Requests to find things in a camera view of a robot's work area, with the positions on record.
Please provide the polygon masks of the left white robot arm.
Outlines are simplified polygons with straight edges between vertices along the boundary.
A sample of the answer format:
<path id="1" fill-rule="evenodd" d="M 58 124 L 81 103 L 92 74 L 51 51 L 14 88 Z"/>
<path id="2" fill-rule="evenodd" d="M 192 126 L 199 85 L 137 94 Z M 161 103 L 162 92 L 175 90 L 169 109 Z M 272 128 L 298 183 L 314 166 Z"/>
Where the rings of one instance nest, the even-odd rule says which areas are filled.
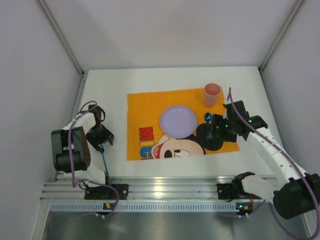
<path id="1" fill-rule="evenodd" d="M 80 182 L 108 184 L 109 173 L 91 163 L 91 151 L 104 154 L 104 144 L 113 145 L 115 136 L 104 125 L 105 111 L 96 101 L 85 103 L 70 123 L 51 132 L 53 166 L 70 174 L 72 187 Z"/>

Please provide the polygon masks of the orange cartoon mouse placemat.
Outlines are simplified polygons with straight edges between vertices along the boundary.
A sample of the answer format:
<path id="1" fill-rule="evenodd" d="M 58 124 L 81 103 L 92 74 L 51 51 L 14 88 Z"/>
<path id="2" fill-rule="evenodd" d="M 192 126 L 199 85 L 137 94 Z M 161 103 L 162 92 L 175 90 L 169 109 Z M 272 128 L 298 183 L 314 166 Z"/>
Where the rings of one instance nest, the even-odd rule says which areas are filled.
<path id="1" fill-rule="evenodd" d="M 127 161 L 182 158 L 239 151 L 235 142 L 206 140 L 205 114 L 223 115 L 224 95 L 212 108 L 204 106 L 203 88 L 173 91 L 132 93 L 127 96 Z M 185 106 L 197 118 L 197 128 L 191 135 L 177 139 L 163 132 L 162 113 L 172 106 Z"/>

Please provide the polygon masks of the blue metal spoon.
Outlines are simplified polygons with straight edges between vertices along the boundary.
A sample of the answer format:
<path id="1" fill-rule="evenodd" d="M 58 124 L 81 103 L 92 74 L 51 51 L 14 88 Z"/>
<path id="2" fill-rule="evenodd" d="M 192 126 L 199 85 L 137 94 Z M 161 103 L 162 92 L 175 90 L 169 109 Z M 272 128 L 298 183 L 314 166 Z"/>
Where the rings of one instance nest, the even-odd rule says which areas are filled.
<path id="1" fill-rule="evenodd" d="M 204 120 L 206 122 L 206 149 L 209 149 L 211 139 L 211 121 L 212 114 L 210 112 L 205 113 Z"/>

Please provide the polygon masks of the purple plastic plate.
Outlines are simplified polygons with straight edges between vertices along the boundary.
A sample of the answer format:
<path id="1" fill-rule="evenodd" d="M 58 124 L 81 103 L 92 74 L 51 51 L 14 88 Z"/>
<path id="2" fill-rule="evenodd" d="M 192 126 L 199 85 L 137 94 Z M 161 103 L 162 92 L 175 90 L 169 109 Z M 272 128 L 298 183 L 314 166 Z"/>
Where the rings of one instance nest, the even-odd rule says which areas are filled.
<path id="1" fill-rule="evenodd" d="M 159 125 L 168 137 L 184 139 L 194 133 L 198 126 L 198 119 L 189 107 L 174 105 L 163 111 L 159 118 Z"/>

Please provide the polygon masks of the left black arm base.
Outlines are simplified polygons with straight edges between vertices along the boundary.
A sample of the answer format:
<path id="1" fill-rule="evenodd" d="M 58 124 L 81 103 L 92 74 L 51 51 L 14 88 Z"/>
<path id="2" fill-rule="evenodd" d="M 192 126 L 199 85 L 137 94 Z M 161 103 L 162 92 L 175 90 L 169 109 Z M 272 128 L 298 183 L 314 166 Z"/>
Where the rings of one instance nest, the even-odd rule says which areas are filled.
<path id="1" fill-rule="evenodd" d="M 108 187 L 87 180 L 81 180 L 78 186 L 85 191 L 85 200 L 126 200 L 129 194 L 129 185 L 110 183 L 110 178 L 106 176 L 105 185 L 108 185 Z"/>

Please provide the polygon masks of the pink plastic cup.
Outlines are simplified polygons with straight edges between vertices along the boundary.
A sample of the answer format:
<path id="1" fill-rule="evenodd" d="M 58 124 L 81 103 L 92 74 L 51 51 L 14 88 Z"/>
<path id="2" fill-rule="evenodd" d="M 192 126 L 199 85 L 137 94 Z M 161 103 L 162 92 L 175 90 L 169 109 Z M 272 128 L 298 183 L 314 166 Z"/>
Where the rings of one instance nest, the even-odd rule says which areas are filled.
<path id="1" fill-rule="evenodd" d="M 212 108 L 219 99 L 222 92 L 221 87 L 216 83 L 208 83 L 204 87 L 203 104 L 206 108 Z"/>

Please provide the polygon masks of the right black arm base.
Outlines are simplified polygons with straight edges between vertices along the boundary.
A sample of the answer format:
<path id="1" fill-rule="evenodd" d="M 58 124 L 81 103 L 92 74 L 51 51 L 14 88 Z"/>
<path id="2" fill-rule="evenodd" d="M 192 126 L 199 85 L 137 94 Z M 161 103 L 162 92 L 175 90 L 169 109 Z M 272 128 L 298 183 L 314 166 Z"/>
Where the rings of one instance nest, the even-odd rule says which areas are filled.
<path id="1" fill-rule="evenodd" d="M 249 199 L 250 194 L 244 191 L 242 180 L 249 176 L 254 176 L 253 172 L 247 171 L 236 175 L 231 183 L 218 183 L 217 193 L 218 199 L 231 202 L 238 199 Z"/>

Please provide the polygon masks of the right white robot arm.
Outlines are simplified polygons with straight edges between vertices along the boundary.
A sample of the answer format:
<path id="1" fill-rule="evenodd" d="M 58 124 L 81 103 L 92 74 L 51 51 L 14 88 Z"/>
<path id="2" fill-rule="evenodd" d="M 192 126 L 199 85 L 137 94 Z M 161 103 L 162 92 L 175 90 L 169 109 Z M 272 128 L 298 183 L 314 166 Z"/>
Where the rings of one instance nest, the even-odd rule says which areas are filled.
<path id="1" fill-rule="evenodd" d="M 213 140 L 235 143 L 242 137 L 276 179 L 269 181 L 250 171 L 241 173 L 232 180 L 235 194 L 255 195 L 271 203 L 286 220 L 319 209 L 319 175 L 309 174 L 296 164 L 275 140 L 263 118 L 249 115 L 243 101 L 230 102 L 224 108 L 224 115 L 213 114 L 207 121 L 205 143 L 210 145 Z"/>

